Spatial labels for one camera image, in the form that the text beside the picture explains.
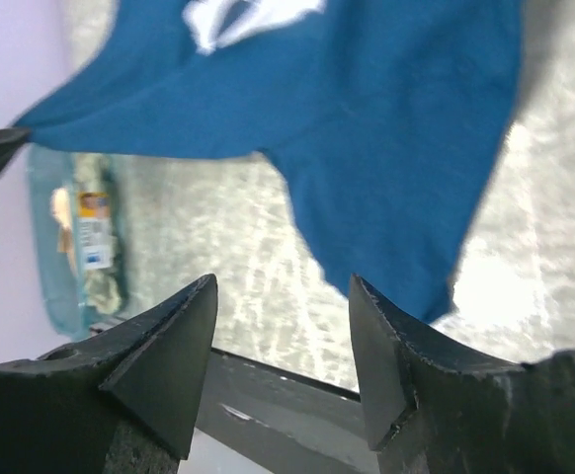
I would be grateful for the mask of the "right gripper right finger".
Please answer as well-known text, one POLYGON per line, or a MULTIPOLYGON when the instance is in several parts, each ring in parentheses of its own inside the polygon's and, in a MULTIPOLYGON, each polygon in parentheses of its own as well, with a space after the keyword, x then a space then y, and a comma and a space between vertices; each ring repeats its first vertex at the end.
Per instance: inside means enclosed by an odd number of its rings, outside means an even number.
POLYGON ((383 473, 575 473, 575 350, 535 363, 477 351, 359 276, 351 340, 383 473))

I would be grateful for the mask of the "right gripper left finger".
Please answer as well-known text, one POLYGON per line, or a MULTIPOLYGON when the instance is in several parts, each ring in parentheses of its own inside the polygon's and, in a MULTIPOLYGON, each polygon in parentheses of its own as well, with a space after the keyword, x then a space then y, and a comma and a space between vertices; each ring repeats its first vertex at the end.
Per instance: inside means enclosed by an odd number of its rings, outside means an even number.
POLYGON ((206 275, 97 336, 0 363, 0 473, 174 473, 217 315, 206 275))

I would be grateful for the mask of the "blue t shirt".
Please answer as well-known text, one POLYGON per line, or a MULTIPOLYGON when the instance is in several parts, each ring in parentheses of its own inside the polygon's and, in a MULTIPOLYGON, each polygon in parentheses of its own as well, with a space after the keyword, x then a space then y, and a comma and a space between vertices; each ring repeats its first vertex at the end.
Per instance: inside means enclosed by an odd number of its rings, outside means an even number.
POLYGON ((448 313, 517 99, 519 1, 122 1, 95 59, 18 119, 63 151, 265 154, 326 280, 448 313))

